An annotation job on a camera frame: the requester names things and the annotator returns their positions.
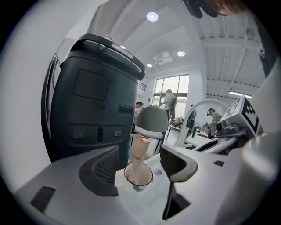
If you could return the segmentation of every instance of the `paper cup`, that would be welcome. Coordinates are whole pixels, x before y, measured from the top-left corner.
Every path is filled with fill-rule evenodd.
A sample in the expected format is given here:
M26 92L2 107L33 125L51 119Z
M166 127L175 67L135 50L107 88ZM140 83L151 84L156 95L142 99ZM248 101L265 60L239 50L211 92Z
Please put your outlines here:
M140 169L139 169L139 179L138 179L137 183L134 184L128 179L131 169L132 169L132 163L129 163L126 166L126 168L124 169L124 176L125 176L126 180L130 183L130 186L134 190L136 190L136 191L144 190L153 179L152 170L148 167L148 165L142 163L140 165Z

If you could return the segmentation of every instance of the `machine handle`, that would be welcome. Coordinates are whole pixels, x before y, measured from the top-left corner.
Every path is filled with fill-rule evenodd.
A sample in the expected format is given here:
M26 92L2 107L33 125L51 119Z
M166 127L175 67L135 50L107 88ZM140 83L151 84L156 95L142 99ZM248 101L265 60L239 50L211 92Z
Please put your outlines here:
M136 64L141 69L141 71L145 70L145 66L136 57L134 57L131 53L129 53L125 49L122 49L121 47L119 49L114 47L114 46L119 46L118 44L115 44L114 42L111 42L110 40L107 40L107 39L105 39L101 36L94 35L94 34L91 34L91 33L87 33L87 34L82 35L75 42L75 44L72 46L70 51L73 51L73 50L77 49L87 40L100 43L100 44L106 46L107 48L110 48L110 49L120 53L122 56L129 59L132 63Z

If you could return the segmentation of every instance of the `chair backrest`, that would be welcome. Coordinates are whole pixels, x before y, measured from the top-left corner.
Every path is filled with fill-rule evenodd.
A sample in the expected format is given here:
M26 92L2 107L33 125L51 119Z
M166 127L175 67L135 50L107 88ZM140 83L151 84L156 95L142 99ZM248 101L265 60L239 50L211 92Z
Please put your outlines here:
M165 132L169 125L167 113L159 107L146 107L137 115L135 125L147 131Z

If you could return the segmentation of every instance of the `beige shirt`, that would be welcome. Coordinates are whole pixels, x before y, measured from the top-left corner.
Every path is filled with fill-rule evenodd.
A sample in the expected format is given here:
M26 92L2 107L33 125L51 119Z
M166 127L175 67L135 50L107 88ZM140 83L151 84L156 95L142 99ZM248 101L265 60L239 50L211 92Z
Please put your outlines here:
M215 121L216 123L220 121L220 116L217 112L213 113L212 122ZM211 128L211 135L214 136L216 132L216 125L212 126Z

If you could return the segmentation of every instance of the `gray chair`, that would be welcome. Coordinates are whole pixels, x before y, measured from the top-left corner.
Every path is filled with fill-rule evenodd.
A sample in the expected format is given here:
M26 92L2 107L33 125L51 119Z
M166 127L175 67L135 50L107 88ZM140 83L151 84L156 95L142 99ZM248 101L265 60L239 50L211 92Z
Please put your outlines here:
M147 138L157 139L158 143L154 150L156 152L159 143L164 142L168 129L167 113L158 107L149 106L144 108L135 118L134 133Z

